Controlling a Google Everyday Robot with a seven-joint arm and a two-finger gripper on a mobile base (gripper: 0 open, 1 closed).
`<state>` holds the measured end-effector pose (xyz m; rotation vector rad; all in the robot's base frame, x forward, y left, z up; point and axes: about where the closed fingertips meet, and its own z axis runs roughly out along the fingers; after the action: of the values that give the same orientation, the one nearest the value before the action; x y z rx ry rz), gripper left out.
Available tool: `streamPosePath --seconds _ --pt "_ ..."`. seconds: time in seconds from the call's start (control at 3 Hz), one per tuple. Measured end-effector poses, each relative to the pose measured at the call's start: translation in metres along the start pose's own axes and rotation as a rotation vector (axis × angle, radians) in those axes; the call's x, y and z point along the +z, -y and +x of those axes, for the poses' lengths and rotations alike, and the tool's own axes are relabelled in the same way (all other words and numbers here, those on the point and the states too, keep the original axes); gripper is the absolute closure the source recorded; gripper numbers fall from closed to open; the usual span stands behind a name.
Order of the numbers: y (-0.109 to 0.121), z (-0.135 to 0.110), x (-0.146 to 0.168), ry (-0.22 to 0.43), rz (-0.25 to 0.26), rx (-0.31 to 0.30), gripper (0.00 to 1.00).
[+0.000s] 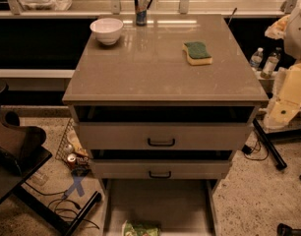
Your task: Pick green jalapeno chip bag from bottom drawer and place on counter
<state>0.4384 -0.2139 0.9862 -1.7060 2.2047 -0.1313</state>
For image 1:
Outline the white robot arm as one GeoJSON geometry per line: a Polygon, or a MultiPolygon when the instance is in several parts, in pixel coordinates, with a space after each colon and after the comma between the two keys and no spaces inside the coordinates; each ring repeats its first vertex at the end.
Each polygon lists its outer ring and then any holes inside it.
{"type": "Polygon", "coordinates": [[[274,77],[264,124],[268,129],[277,130],[287,126],[301,109],[301,1],[289,16],[268,27],[265,36],[281,38],[284,52],[295,59],[294,65],[279,68],[274,77]]]}

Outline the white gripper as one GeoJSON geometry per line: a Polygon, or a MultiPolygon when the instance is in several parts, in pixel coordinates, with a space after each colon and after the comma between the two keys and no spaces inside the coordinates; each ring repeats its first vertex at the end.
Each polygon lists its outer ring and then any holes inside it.
{"type": "Polygon", "coordinates": [[[272,98],[264,117],[267,129],[281,129],[298,114],[301,109],[301,62],[289,69],[280,67],[275,75],[272,98]]]}

